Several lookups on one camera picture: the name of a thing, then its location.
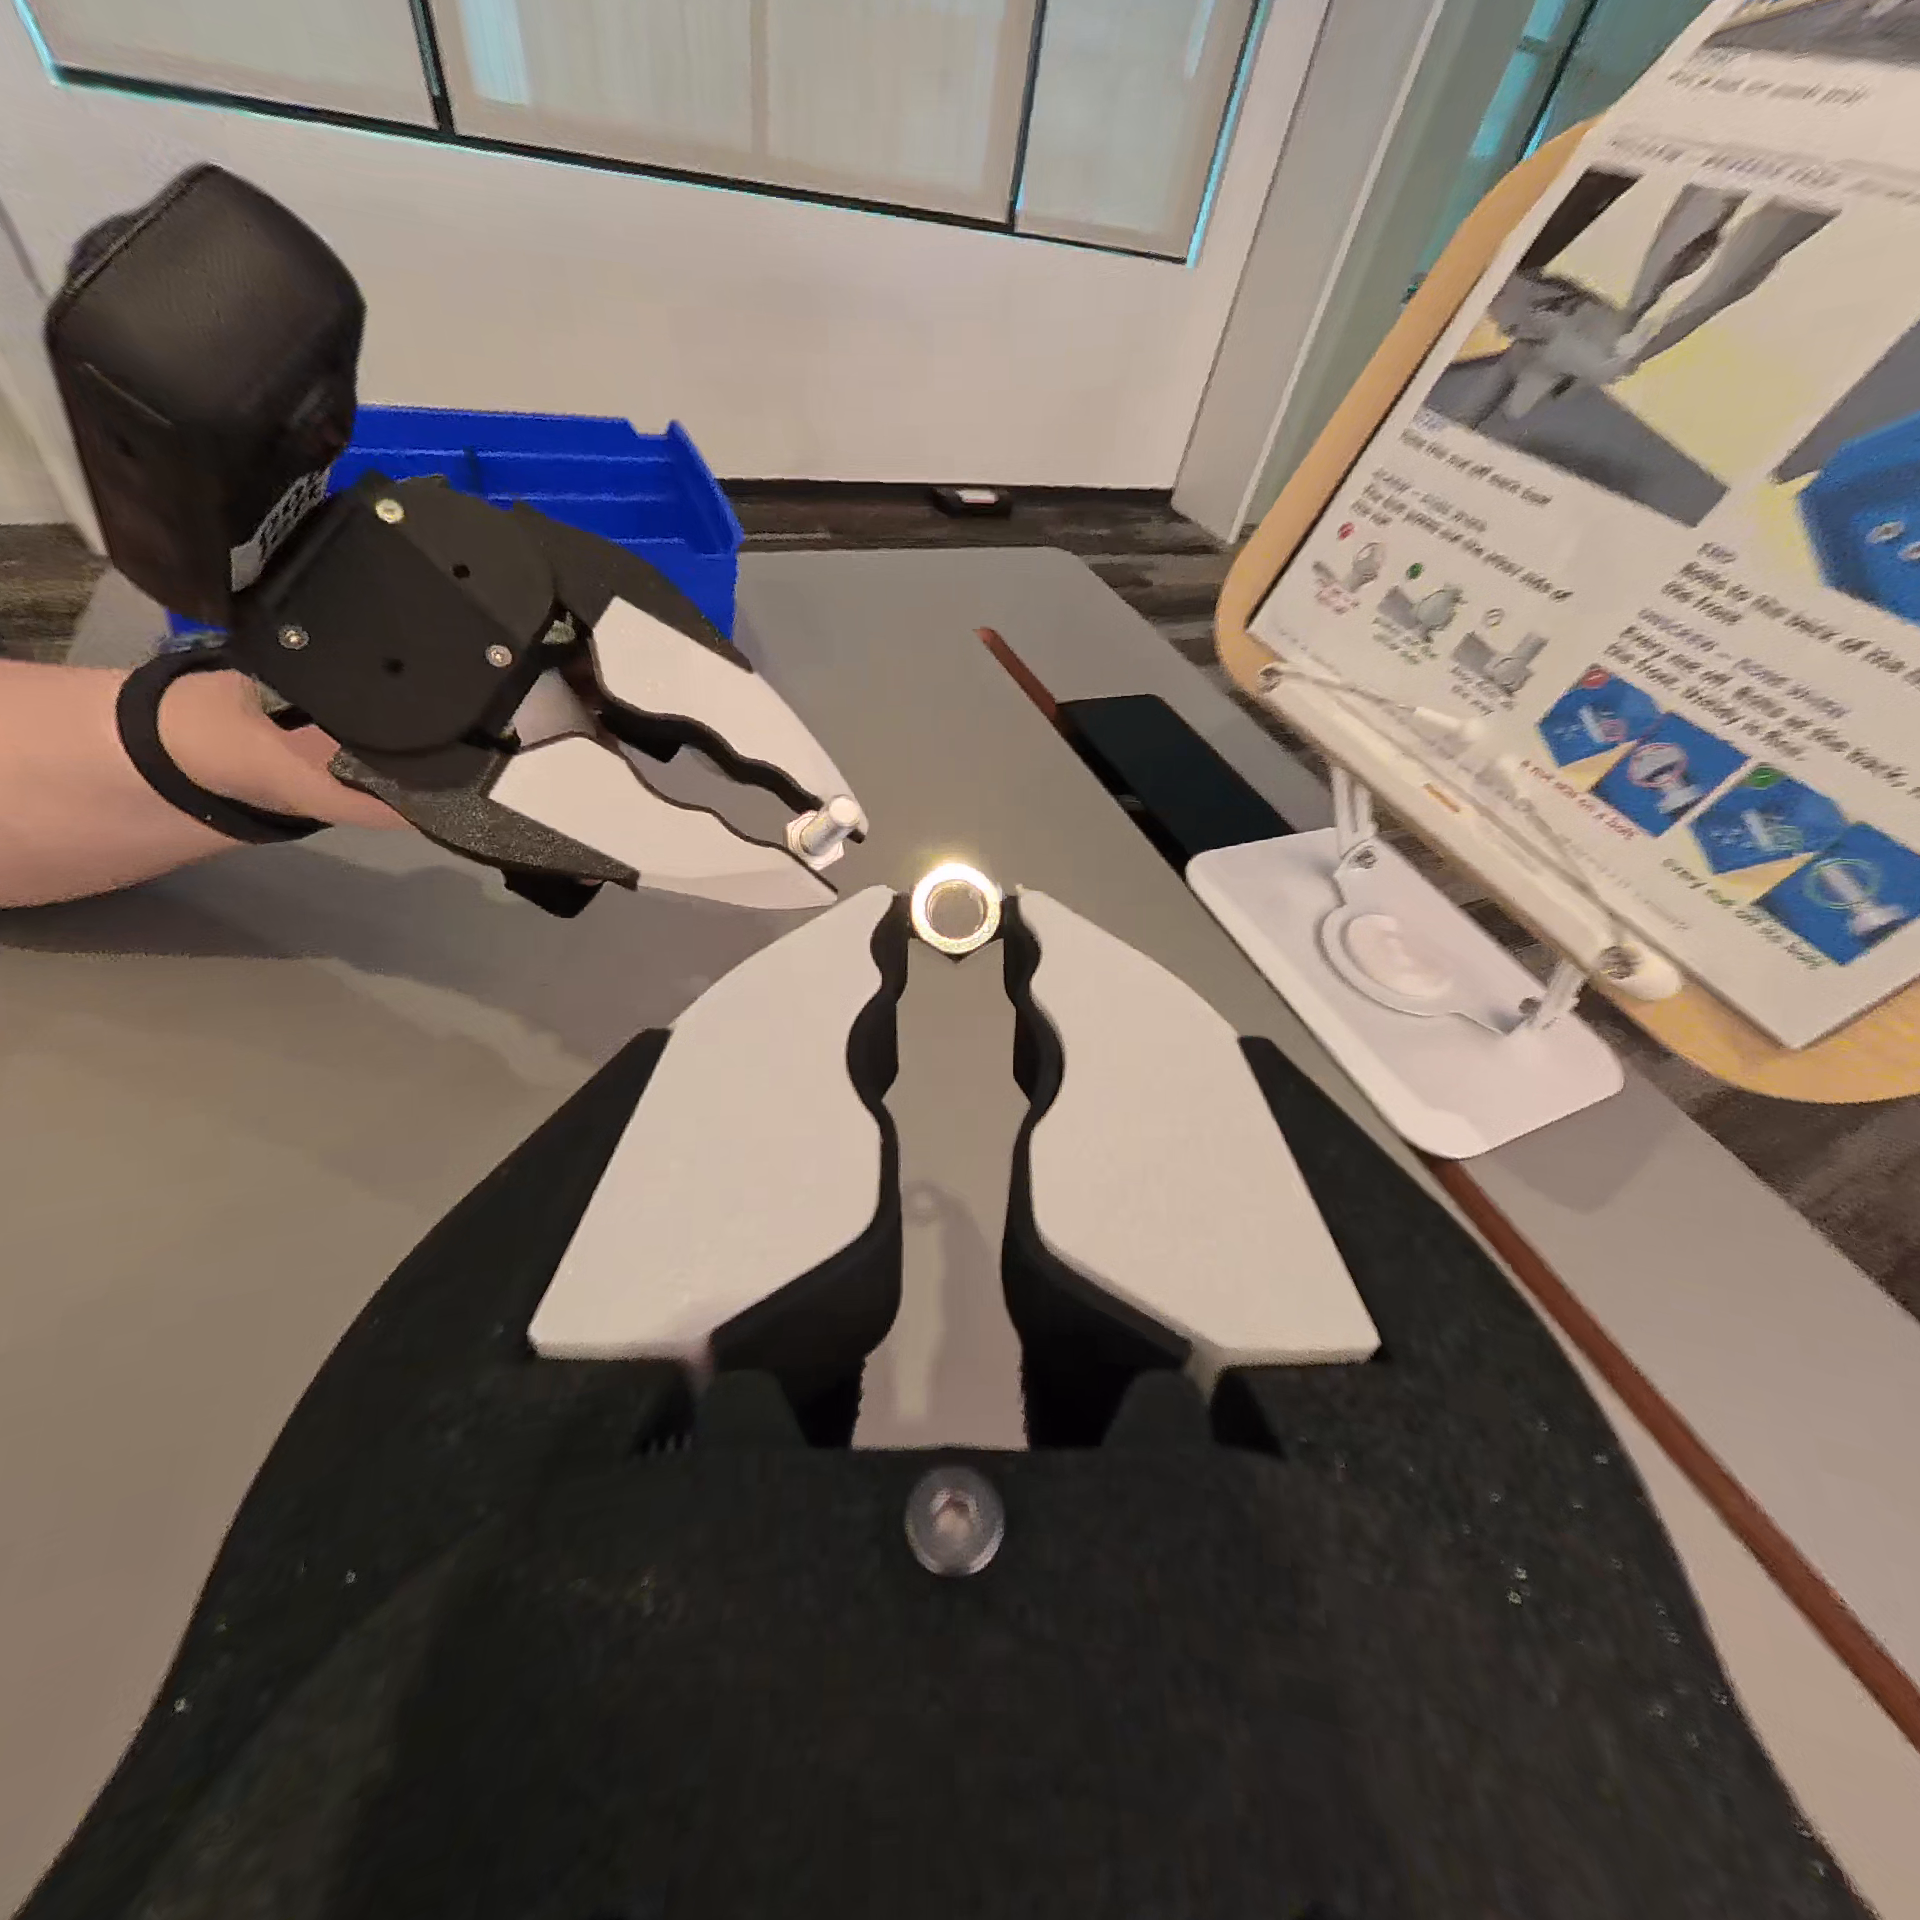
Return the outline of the large window with blinds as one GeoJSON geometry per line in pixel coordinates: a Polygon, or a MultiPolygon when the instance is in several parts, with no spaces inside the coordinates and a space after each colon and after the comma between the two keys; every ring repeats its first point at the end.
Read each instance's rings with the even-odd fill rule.
{"type": "Polygon", "coordinates": [[[1190,259],[1264,6],[10,6],[69,83],[1190,259]]]}

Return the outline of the glass partition window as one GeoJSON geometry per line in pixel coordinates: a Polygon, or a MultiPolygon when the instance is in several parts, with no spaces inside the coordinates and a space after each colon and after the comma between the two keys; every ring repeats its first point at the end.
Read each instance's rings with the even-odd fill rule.
{"type": "Polygon", "coordinates": [[[1324,334],[1376,349],[1471,210],[1613,108],[1703,6],[1443,6],[1333,278],[1324,334]]]}

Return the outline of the silver hex nut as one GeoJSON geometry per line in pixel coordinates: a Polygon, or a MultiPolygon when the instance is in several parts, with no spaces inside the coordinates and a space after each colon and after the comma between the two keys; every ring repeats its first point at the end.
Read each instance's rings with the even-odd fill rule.
{"type": "Polygon", "coordinates": [[[929,869],[909,891],[909,932],[935,954],[961,964],[1004,932],[1004,891],[967,861],[929,869]]]}

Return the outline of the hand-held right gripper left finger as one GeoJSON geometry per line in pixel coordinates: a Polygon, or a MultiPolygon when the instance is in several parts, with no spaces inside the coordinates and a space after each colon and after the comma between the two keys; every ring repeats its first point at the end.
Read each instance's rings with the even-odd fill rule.
{"type": "Polygon", "coordinates": [[[543,1359],[770,1377],[848,1447],[901,1308],[899,1004],[906,907],[853,893],[696,995],[545,1286],[543,1359]]]}

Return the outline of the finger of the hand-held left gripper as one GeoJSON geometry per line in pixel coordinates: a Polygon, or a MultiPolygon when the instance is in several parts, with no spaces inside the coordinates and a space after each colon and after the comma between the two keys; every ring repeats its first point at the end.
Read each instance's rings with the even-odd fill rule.
{"type": "Polygon", "coordinates": [[[506,754],[489,805],[632,870],[638,888],[741,909],[822,909],[822,869],[760,844],[706,806],[656,791],[641,768],[591,737],[558,737],[506,754]]]}
{"type": "Polygon", "coordinates": [[[658,613],[611,601],[558,622],[558,676],[591,721],[591,745],[558,774],[566,814],[848,814],[848,778],[780,689],[658,613]]]}

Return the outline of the blue plastic bin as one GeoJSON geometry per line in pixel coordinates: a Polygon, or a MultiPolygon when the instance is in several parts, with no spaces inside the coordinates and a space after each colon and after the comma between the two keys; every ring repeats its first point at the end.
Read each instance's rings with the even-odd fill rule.
{"type": "Polygon", "coordinates": [[[213,624],[157,654],[263,671],[348,739],[436,745],[558,667],[558,622],[611,601],[735,651],[738,519],[683,425],[359,405],[275,456],[329,456],[265,514],[285,532],[213,624]]]}

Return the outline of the black phone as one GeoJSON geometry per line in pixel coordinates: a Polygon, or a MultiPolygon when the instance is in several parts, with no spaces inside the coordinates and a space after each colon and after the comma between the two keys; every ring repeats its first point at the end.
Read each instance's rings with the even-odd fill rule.
{"type": "Polygon", "coordinates": [[[1178,709],[1153,694],[1062,702],[1053,721],[1178,877],[1198,858],[1294,834],[1178,709]]]}

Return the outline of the person's left hand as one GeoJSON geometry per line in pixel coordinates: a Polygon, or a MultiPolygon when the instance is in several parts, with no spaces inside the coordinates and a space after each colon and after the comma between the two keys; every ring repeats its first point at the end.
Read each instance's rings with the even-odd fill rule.
{"type": "Polygon", "coordinates": [[[333,829],[405,829],[381,798],[333,778],[338,743],[317,728],[282,728],[258,682],[201,671],[162,689],[157,733],[196,787],[270,814],[333,829]]]}

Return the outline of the instruction poster board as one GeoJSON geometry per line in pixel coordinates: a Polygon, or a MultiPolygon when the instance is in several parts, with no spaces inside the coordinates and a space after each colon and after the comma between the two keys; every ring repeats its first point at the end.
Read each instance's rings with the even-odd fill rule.
{"type": "Polygon", "coordinates": [[[1515,166],[1216,654],[1668,1055],[1916,1094],[1916,6],[1709,6],[1515,166]]]}

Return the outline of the white board stand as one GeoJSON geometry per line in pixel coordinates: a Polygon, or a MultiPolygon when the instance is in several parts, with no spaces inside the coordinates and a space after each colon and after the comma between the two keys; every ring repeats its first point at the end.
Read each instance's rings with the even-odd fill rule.
{"type": "Polygon", "coordinates": [[[1680,971],[1540,820],[1485,721],[1289,654],[1256,667],[1254,697],[1324,757],[1333,827],[1201,851],[1187,884],[1389,1129],[1463,1162],[1613,1098],[1625,1071],[1584,992],[1664,1004],[1680,971]],[[1532,917],[1540,980],[1385,841],[1377,805],[1532,917]]]}

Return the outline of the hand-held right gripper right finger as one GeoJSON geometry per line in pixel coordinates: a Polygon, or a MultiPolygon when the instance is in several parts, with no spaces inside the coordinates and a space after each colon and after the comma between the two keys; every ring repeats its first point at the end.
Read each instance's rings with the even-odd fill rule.
{"type": "Polygon", "coordinates": [[[1100,1447],[1140,1379],[1370,1363],[1377,1325],[1250,1047],[1049,893],[1001,932],[1014,1012],[1004,1305],[1029,1447],[1100,1447]]]}

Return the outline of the person's left forearm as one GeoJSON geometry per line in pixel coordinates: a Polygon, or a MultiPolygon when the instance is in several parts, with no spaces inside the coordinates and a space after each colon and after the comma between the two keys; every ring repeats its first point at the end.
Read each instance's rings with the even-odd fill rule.
{"type": "Polygon", "coordinates": [[[152,884],[196,851],[196,827],[133,768],[125,676],[4,658],[4,909],[152,884]]]}

